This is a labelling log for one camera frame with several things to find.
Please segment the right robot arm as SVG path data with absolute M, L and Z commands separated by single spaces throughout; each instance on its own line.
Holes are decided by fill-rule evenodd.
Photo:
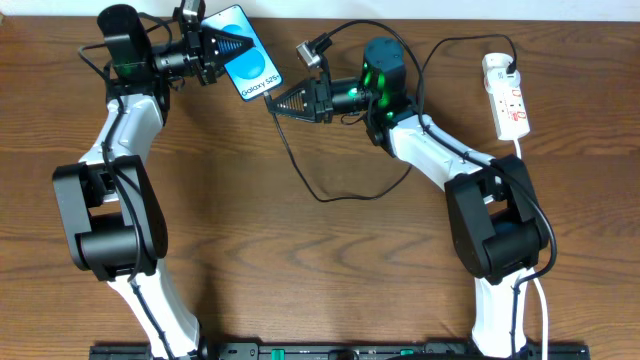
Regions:
M 312 75 L 268 98 L 269 112 L 310 123 L 357 114 L 374 145 L 436 184 L 445 194 L 456 254 L 475 280 L 473 344 L 484 357 L 521 357 L 526 288 L 549 271 L 539 261 L 541 251 L 557 253 L 521 156 L 493 157 L 439 128 L 424 110 L 424 85 L 406 85 L 415 56 L 403 40 L 371 40 L 360 75 L 339 80 L 331 77 L 325 55 L 331 43 L 325 33 L 298 46 Z

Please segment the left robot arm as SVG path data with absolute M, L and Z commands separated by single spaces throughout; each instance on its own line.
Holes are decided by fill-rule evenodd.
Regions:
M 219 353 L 187 309 L 166 265 L 168 230 L 145 169 L 165 127 L 170 94 L 186 78 L 213 84 L 252 39 L 203 25 L 205 4 L 184 1 L 163 20 L 127 4 L 97 18 L 107 63 L 97 69 L 108 111 L 92 147 L 56 168 L 55 197 L 70 256 L 128 304 L 142 345 L 94 345 L 93 359 L 215 359 Z

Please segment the blue Samsung smartphone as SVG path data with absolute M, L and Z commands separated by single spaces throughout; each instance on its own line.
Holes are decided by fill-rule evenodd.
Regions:
M 280 71 L 240 5 L 235 4 L 206 17 L 202 25 L 253 40 L 251 49 L 225 65 L 231 82 L 244 101 L 251 101 L 283 83 Z

